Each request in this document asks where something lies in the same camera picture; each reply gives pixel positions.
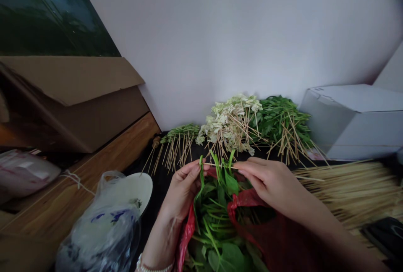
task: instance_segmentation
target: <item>green leafy vegetable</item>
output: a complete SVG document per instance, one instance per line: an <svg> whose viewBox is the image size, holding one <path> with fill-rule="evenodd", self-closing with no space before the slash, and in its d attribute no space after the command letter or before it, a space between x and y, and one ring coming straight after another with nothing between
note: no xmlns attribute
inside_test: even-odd
<svg viewBox="0 0 403 272"><path fill-rule="evenodd" d="M245 259L237 245L222 244L222 254L209 252L209 263L215 272L237 272L244 270Z"/></svg>
<svg viewBox="0 0 403 272"><path fill-rule="evenodd" d="M261 255L248 248L245 239L238 236L227 212L232 195L238 194L240 189L250 188L250 184L238 183L234 178L231 170L234 151L230 160L221 164L215 154L211 153L211 156L216 165L217 179L204 178L201 157L201 189L194 200L197 232L189 242L189 257L184 271L267 272L260 267L264 265L259 257ZM243 207L237 213L238 220L247 218L254 221L252 213L255 214L251 208Z"/></svg>

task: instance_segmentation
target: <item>bracelet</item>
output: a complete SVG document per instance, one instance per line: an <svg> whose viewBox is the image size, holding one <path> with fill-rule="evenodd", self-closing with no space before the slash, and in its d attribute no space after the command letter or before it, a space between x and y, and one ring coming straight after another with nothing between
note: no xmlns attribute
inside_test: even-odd
<svg viewBox="0 0 403 272"><path fill-rule="evenodd" d="M171 272L171 270L172 270L172 268L173 268L173 264L174 264L174 262L175 262L175 260L168 266L168 267L166 267L165 269L162 269L162 270L152 270L152 269L149 269L149 268L147 268L146 266L144 266L142 263L141 263L141 256L142 256L143 254L141 253L140 254L140 256L139 256L139 260L137 261L137 269L140 271L140 272Z"/></svg>

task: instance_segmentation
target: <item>wooden skewer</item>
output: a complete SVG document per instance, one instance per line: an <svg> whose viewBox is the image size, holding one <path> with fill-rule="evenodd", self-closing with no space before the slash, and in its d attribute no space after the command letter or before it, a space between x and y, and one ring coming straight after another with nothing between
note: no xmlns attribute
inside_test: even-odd
<svg viewBox="0 0 403 272"><path fill-rule="evenodd" d="M216 166L215 164L212 164L212 163L203 163L203 164L204 165L210 165L210 166ZM299 175L295 175L295 177L300 178L300 179L304 179L304 180L315 180L315 181L318 181L318 182L325 182L325 180L317 179L317 178L307 178L307 177L303 177L303 176L299 176Z"/></svg>

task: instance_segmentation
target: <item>left hand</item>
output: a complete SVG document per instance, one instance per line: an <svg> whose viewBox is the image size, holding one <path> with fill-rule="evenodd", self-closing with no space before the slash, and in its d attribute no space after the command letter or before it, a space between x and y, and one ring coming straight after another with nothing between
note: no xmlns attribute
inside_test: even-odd
<svg viewBox="0 0 403 272"><path fill-rule="evenodd" d="M160 210L160 214L163 214L165 218L182 223L188 215L190 205L200 189L199 161L186 164L172 176ZM209 169L210 165L203 165L203 171Z"/></svg>

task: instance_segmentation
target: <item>red plastic bag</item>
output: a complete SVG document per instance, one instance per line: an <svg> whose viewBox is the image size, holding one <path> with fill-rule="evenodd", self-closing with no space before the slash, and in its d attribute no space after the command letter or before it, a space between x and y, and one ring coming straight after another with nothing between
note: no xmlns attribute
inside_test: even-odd
<svg viewBox="0 0 403 272"><path fill-rule="evenodd" d="M213 172L208 175L215 178L217 176ZM239 195L233 195L233 201L228 203L227 211L238 235L260 249L270 272L323 270L318 252L320 247L316 239L304 227L282 214L277 212L275 218L262 225L240 225L236 221L236 208L254 206L269 207L259 198L255 189L248 189ZM192 204L177 250L176 264L179 272L183 270L188 244L194 231L195 216Z"/></svg>

